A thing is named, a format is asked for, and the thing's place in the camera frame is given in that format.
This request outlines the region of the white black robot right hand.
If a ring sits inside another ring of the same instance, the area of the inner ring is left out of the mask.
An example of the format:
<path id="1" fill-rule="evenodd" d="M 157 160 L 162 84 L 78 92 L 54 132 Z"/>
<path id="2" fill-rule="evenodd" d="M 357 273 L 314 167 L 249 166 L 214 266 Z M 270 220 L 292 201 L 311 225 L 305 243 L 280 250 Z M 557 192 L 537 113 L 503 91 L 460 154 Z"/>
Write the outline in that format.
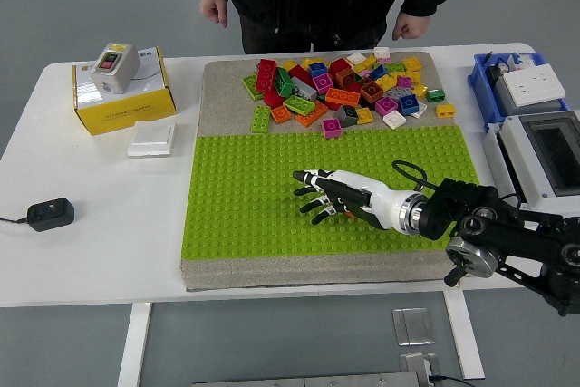
<path id="1" fill-rule="evenodd" d="M 321 196 L 300 208 L 301 213 L 323 207 L 313 217 L 317 225 L 337 214 L 350 214 L 365 220 L 372 227 L 404 232 L 400 213 L 407 200 L 416 196 L 414 191 L 393 190 L 383 182 L 345 170 L 306 169 L 293 172 L 293 178 L 304 183 L 294 191 L 297 197 L 319 192 Z"/>

